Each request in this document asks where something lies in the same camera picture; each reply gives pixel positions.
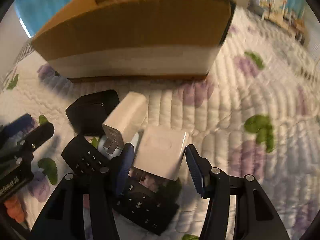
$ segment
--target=silver screw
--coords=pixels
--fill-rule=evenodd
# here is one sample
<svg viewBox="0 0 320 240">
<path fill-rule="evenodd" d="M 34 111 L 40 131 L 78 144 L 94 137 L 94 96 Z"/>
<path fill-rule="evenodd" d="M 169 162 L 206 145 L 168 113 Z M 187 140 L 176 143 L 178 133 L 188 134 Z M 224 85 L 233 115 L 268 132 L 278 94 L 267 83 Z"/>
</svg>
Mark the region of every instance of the silver screw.
<svg viewBox="0 0 320 240">
<path fill-rule="evenodd" d="M 220 169 L 214 167 L 214 168 L 211 169 L 211 172 L 214 173 L 214 174 L 219 174 L 220 173 Z"/>
<path fill-rule="evenodd" d="M 101 173 L 106 173 L 106 172 L 108 172 L 109 171 L 109 168 L 108 167 L 101 167 L 100 168 L 100 172 Z"/>
<path fill-rule="evenodd" d="M 254 181 L 254 176 L 252 176 L 252 175 L 247 175 L 247 176 L 245 176 L 245 178 L 246 178 L 248 181 Z"/>
<path fill-rule="evenodd" d="M 71 179 L 73 179 L 73 174 L 72 173 L 68 173 L 66 176 L 64 176 L 64 178 L 66 180 L 71 180 Z"/>
<path fill-rule="evenodd" d="M 21 162 L 22 162 L 22 158 L 19 157 L 19 158 L 17 159 L 17 161 L 16 161 L 16 164 L 17 164 L 17 165 L 20 165 Z"/>
</svg>

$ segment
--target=white quilted bedspread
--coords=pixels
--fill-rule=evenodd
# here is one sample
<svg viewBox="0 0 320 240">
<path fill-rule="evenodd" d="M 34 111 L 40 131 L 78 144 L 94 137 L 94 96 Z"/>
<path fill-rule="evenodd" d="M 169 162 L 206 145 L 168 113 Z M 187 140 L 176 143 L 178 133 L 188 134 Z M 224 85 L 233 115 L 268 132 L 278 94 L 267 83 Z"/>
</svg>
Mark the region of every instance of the white quilted bedspread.
<svg viewBox="0 0 320 240">
<path fill-rule="evenodd" d="M 259 55 L 262 63 L 246 51 Z M 16 75 L 18 81 L 7 89 Z M 0 122 L 8 123 L 30 113 L 39 125 L 44 115 L 55 133 L 36 152 L 35 180 L 20 191 L 27 221 L 32 226 L 55 186 L 41 177 L 37 162 L 54 160 L 58 181 L 70 168 L 60 156 L 75 136 L 65 109 L 79 96 L 114 89 L 123 99 L 128 91 L 148 100 L 146 124 L 190 133 L 198 152 L 234 176 L 254 174 L 277 209 L 288 234 L 298 239 L 320 208 L 319 71 L 306 51 L 280 29 L 237 9 L 228 37 L 204 82 L 105 81 L 72 84 L 36 52 L 22 59 L 4 78 L 0 94 Z M 255 114 L 268 115 L 274 149 L 256 143 L 256 134 L 244 128 Z M 180 209 L 169 228 L 156 236 L 115 214 L 121 239 L 180 240 L 199 236 L 208 200 L 196 193 L 185 161 Z M 232 239 L 235 200 L 232 198 L 227 239 Z"/>
</svg>

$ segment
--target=cardboard box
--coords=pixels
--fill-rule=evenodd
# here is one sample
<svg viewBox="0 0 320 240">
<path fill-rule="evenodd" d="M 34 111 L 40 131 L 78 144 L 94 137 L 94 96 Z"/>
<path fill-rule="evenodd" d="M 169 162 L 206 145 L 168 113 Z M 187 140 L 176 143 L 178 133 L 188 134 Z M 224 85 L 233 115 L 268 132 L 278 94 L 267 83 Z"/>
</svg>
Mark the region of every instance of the cardboard box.
<svg viewBox="0 0 320 240">
<path fill-rule="evenodd" d="M 61 75 L 203 78 L 223 44 L 232 0 L 72 0 L 34 36 Z"/>
</svg>

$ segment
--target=white charger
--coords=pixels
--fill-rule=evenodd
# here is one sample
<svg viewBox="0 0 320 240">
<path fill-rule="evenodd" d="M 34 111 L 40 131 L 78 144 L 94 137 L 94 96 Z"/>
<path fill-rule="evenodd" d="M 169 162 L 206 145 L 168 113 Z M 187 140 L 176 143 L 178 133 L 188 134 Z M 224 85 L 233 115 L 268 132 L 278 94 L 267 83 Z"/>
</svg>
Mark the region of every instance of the white charger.
<svg viewBox="0 0 320 240">
<path fill-rule="evenodd" d="M 122 150 L 126 143 L 131 142 L 146 115 L 146 97 L 130 91 L 102 124 L 107 137 L 103 148 L 107 154 L 112 155 L 116 148 Z"/>
<path fill-rule="evenodd" d="M 177 180 L 189 134 L 148 125 L 133 162 L 137 169 L 165 179 Z"/>
</svg>

